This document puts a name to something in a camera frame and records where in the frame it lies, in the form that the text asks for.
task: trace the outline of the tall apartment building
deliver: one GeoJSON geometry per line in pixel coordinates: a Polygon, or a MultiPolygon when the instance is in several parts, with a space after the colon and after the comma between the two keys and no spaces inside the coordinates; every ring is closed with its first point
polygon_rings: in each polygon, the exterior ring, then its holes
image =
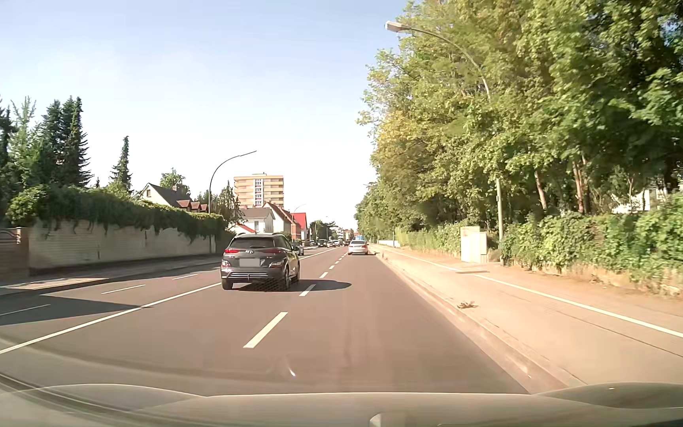
{"type": "Polygon", "coordinates": [[[253,173],[234,177],[234,193],[242,208],[262,207],[269,201],[284,207],[284,176],[253,173]]]}

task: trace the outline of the lane marking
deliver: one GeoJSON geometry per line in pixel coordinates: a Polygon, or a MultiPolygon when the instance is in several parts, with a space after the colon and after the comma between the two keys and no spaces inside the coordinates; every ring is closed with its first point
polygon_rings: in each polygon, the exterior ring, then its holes
{"type": "Polygon", "coordinates": [[[313,290],[314,287],[315,287],[315,283],[313,283],[312,285],[309,285],[307,289],[305,289],[301,294],[299,294],[299,296],[306,296],[309,291],[313,290]]]}
{"type": "Polygon", "coordinates": [[[25,311],[27,311],[27,310],[33,310],[34,308],[42,308],[42,307],[46,307],[46,306],[51,306],[51,304],[44,304],[43,306],[35,306],[35,307],[30,307],[30,308],[23,308],[23,309],[21,309],[21,310],[15,310],[14,312],[2,313],[0,316],[12,315],[12,314],[14,314],[14,313],[25,312],[25,311]]]}
{"type": "Polygon", "coordinates": [[[328,251],[333,251],[334,249],[336,249],[336,248],[326,249],[326,250],[323,251],[323,252],[318,252],[317,254],[312,254],[312,255],[306,255],[306,256],[304,256],[304,257],[301,257],[300,259],[309,258],[309,257],[314,257],[315,255],[325,254],[326,252],[328,252],[328,251]]]}
{"type": "Polygon", "coordinates": [[[262,340],[262,338],[265,338],[265,335],[268,335],[268,333],[275,327],[275,325],[278,325],[279,322],[281,321],[284,316],[288,315],[289,312],[280,312],[278,315],[276,315],[273,320],[268,323],[268,325],[265,325],[265,327],[257,333],[257,335],[254,336],[251,340],[249,340],[248,343],[244,345],[245,349],[253,349],[257,344],[259,344],[262,340]]]}
{"type": "Polygon", "coordinates": [[[147,285],[143,284],[143,285],[136,285],[136,286],[128,286],[127,288],[123,288],[123,289],[109,290],[107,292],[103,292],[102,295],[104,295],[106,293],[120,292],[121,290],[126,290],[126,289],[140,288],[141,286],[147,286],[147,285]]]}
{"type": "Polygon", "coordinates": [[[185,279],[185,278],[187,278],[187,277],[196,276],[196,275],[198,275],[198,274],[199,274],[199,273],[194,273],[194,274],[188,274],[187,276],[174,277],[173,280],[185,279]]]}
{"type": "Polygon", "coordinates": [[[86,326],[90,326],[90,325],[94,325],[94,324],[96,324],[96,323],[100,323],[100,321],[105,321],[105,320],[109,320],[109,319],[112,319],[112,318],[115,318],[115,317],[118,317],[118,316],[127,315],[128,313],[137,312],[137,311],[142,310],[142,309],[144,309],[144,308],[156,306],[157,304],[162,304],[163,302],[167,302],[167,301],[170,301],[170,300],[172,300],[172,299],[180,298],[181,296],[190,295],[190,294],[192,294],[192,293],[199,292],[199,291],[204,290],[204,289],[209,289],[209,288],[212,288],[212,287],[218,286],[218,285],[220,285],[220,282],[215,283],[215,284],[213,284],[213,285],[203,286],[203,287],[201,287],[201,288],[199,288],[199,289],[190,290],[190,291],[188,291],[188,292],[179,293],[178,295],[168,296],[167,298],[160,299],[159,301],[155,301],[155,302],[150,302],[149,304],[144,304],[143,306],[138,306],[138,307],[134,307],[134,308],[129,308],[128,310],[124,310],[124,311],[122,311],[122,312],[115,313],[114,315],[109,315],[109,316],[105,316],[105,317],[100,317],[100,318],[98,318],[98,319],[95,319],[95,320],[92,320],[92,321],[88,321],[88,322],[86,322],[86,323],[82,323],[82,324],[80,324],[80,325],[76,325],[76,326],[73,326],[73,327],[69,327],[68,329],[63,329],[62,331],[57,331],[57,332],[54,332],[54,333],[49,334],[49,335],[44,335],[44,336],[40,336],[40,337],[38,337],[38,338],[34,338],[33,340],[30,340],[30,341],[25,341],[24,343],[20,343],[20,344],[15,344],[15,345],[13,345],[13,346],[9,346],[9,347],[7,347],[7,348],[5,348],[5,349],[1,349],[1,350],[0,350],[0,354],[9,353],[9,352],[11,352],[12,350],[17,350],[17,349],[20,349],[20,348],[23,348],[23,347],[25,347],[25,346],[29,346],[29,345],[35,344],[35,343],[40,343],[40,342],[43,341],[43,340],[48,340],[49,338],[53,338],[53,337],[55,337],[55,336],[60,336],[60,335],[62,335],[62,334],[67,334],[68,332],[77,331],[78,329],[84,328],[84,327],[86,327],[86,326]]]}
{"type": "MultiPolygon", "coordinates": [[[[426,261],[426,260],[423,260],[423,259],[420,259],[420,258],[416,258],[416,257],[411,257],[410,255],[405,255],[405,254],[398,254],[398,255],[402,255],[402,256],[405,256],[405,257],[408,257],[408,258],[413,258],[413,259],[415,259],[415,260],[427,262],[427,263],[429,263],[429,264],[435,265],[435,266],[437,266],[437,267],[446,268],[446,269],[448,269],[448,270],[460,271],[460,270],[457,270],[457,269],[452,268],[452,267],[447,267],[447,266],[445,266],[445,265],[437,264],[437,263],[435,263],[435,262],[426,261]]],[[[679,338],[683,338],[683,332],[674,331],[674,330],[672,330],[672,329],[668,329],[667,327],[662,327],[662,326],[658,326],[658,325],[653,325],[653,324],[651,324],[651,323],[647,323],[647,322],[645,322],[645,321],[641,321],[641,320],[635,319],[635,318],[633,318],[633,317],[623,316],[623,315],[620,315],[620,314],[618,314],[618,313],[609,312],[609,311],[607,311],[607,310],[603,310],[602,308],[587,306],[586,304],[581,304],[580,302],[571,301],[570,299],[565,299],[565,298],[561,298],[561,297],[559,297],[559,296],[550,295],[550,294],[548,294],[548,293],[540,292],[540,291],[538,291],[538,290],[525,288],[524,286],[518,286],[518,285],[514,285],[514,284],[512,284],[512,283],[503,282],[502,280],[493,279],[492,277],[483,276],[483,275],[481,275],[481,274],[474,274],[474,276],[475,276],[475,277],[481,277],[482,279],[485,279],[485,280],[491,280],[492,282],[500,283],[500,284],[502,284],[502,285],[511,286],[511,287],[513,287],[513,288],[520,289],[520,290],[524,290],[524,291],[526,291],[526,292],[534,293],[534,294],[539,295],[539,296],[545,296],[545,297],[550,298],[550,299],[555,299],[555,301],[560,301],[560,302],[564,302],[564,303],[566,303],[566,304],[571,304],[572,306],[576,306],[576,307],[579,307],[579,308],[584,308],[584,309],[589,310],[589,311],[591,311],[591,312],[600,313],[601,315],[610,316],[610,317],[615,317],[615,318],[617,318],[617,319],[621,319],[622,321],[627,321],[627,322],[633,323],[633,324],[635,324],[635,325],[640,325],[640,326],[644,326],[644,327],[649,327],[650,329],[653,329],[653,330],[659,331],[659,332],[663,332],[663,333],[666,333],[666,334],[668,334],[668,335],[673,335],[673,336],[678,336],[679,338]]]]}

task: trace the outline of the car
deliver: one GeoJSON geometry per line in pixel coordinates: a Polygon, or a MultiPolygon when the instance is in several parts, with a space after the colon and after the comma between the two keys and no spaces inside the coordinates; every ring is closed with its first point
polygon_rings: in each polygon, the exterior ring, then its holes
{"type": "Polygon", "coordinates": [[[369,254],[368,244],[365,242],[365,240],[353,240],[349,242],[349,247],[347,248],[347,255],[354,254],[369,254]]]}
{"type": "Polygon", "coordinates": [[[294,240],[291,245],[298,249],[297,253],[300,257],[304,256],[304,242],[301,240],[294,240]]]}
{"type": "Polygon", "coordinates": [[[255,233],[233,237],[223,252],[220,286],[234,283],[277,283],[289,290],[299,281],[299,247],[279,234],[255,233]]]}

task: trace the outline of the road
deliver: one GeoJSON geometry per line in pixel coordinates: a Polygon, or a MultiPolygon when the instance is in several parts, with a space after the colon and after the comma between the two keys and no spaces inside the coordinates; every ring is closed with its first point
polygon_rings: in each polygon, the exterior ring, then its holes
{"type": "Polygon", "coordinates": [[[203,396],[526,392],[378,257],[308,250],[288,292],[223,290],[217,268],[199,268],[1,296],[0,379],[203,396]]]}

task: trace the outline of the license plate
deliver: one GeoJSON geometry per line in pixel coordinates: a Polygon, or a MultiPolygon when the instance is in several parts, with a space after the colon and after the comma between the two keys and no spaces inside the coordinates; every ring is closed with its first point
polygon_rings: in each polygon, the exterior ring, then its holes
{"type": "Polygon", "coordinates": [[[260,267],[260,258],[242,258],[239,260],[240,267],[260,267]]]}

